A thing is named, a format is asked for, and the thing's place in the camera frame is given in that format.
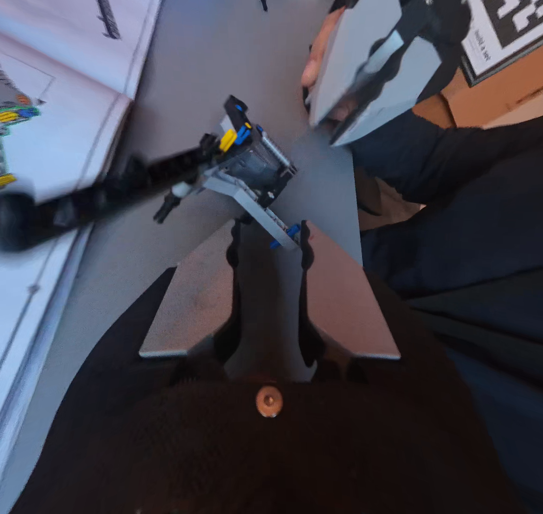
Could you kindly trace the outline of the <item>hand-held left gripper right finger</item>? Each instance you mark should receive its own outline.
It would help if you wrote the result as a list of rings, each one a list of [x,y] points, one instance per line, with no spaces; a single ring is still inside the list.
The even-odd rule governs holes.
[[[333,356],[399,361],[364,267],[310,221],[301,224],[300,249],[298,342],[305,365]]]

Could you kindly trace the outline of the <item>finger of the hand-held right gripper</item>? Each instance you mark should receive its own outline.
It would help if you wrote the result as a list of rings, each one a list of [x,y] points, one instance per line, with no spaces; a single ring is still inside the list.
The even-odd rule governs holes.
[[[440,64],[434,45],[424,38],[415,38],[402,56],[397,75],[384,83],[380,95],[330,144],[345,146],[357,141],[410,110]]]
[[[365,72],[369,67],[370,50],[389,41],[388,36],[401,16],[399,0],[358,0],[345,8],[333,24],[323,43],[318,38],[313,49],[322,48],[315,83],[309,86],[309,124],[318,127],[331,121],[340,110],[348,116],[340,119],[340,127],[381,127],[404,111],[404,105],[393,100],[388,84],[377,97],[364,107],[361,98],[351,88],[362,75],[362,88],[370,92],[370,84],[377,81],[377,72]]]

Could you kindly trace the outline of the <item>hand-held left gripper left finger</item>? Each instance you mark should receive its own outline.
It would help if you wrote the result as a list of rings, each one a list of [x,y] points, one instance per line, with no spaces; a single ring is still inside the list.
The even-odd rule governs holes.
[[[192,358],[211,353],[227,360],[227,330],[240,306],[237,268],[241,225],[229,220],[178,263],[139,348],[144,359]]]

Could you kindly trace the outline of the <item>grey and black lego assembly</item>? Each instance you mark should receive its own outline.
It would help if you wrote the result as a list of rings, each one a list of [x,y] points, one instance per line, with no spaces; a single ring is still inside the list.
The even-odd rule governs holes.
[[[219,134],[206,133],[198,146],[153,163],[131,157],[121,172],[41,203],[23,191],[1,195],[1,250],[20,252],[64,233],[106,219],[165,193],[153,220],[162,224],[191,194],[203,190],[228,196],[272,237],[271,248],[299,246],[299,224],[284,223],[270,206],[297,168],[261,125],[248,118],[247,105],[230,95]]]

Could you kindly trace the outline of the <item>open lego instruction booklet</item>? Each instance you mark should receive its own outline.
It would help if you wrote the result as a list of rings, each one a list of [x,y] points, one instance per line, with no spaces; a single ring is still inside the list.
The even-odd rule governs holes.
[[[1,197],[101,178],[162,0],[1,0]],[[1,251],[1,477],[88,235]]]

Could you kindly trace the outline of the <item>person's right hand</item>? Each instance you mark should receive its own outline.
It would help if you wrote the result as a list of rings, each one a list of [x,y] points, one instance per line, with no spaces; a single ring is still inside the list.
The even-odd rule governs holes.
[[[301,76],[301,87],[304,97],[306,97],[315,86],[325,56],[329,37],[345,9],[346,7],[343,6],[326,16],[318,34],[311,44],[309,57]]]

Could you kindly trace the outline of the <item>brown cardboard box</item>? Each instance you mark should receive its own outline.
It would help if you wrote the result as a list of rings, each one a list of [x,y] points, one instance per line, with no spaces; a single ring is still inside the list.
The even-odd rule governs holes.
[[[444,90],[412,108],[441,128],[492,128],[542,116],[542,46],[469,87],[458,69]]]

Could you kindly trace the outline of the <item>person's dark clothing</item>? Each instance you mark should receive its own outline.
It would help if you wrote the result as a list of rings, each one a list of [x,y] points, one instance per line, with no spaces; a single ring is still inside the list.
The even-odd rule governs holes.
[[[447,344],[514,490],[542,513],[542,147],[361,245],[366,268]]]

